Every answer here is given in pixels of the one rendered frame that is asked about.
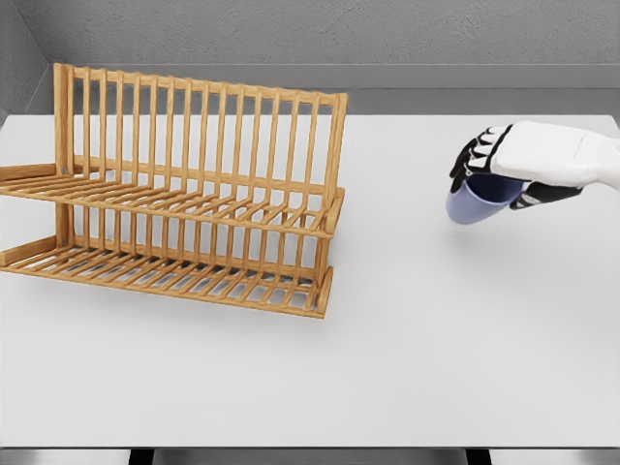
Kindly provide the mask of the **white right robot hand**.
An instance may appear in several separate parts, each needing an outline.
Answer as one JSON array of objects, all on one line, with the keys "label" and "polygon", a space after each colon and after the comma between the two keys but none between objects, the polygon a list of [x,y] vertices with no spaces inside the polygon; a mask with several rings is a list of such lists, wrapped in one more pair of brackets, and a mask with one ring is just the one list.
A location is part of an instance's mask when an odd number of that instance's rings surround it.
[{"label": "white right robot hand", "polygon": [[511,202],[512,210],[567,200],[596,181],[605,141],[596,132],[533,121],[489,127],[457,156],[450,190],[456,192],[475,174],[496,174],[528,183]]}]

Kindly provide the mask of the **light blue cup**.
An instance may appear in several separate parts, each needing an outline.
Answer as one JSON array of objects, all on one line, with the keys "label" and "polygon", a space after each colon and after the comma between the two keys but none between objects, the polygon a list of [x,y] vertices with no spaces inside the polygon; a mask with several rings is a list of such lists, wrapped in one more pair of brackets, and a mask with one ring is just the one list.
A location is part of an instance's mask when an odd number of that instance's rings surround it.
[{"label": "light blue cup", "polygon": [[452,222],[471,225],[505,208],[518,198],[524,182],[497,174],[473,174],[452,194],[448,194],[446,210]]}]

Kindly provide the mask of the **wooden two-tier dish rack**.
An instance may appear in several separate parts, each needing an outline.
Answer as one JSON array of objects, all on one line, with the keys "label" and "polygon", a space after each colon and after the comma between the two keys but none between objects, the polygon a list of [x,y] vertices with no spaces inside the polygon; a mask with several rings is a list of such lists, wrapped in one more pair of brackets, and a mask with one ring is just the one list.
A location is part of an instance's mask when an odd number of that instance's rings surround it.
[{"label": "wooden two-tier dish rack", "polygon": [[0,168],[0,196],[54,232],[1,271],[325,315],[346,94],[59,63],[53,91],[53,161]]}]

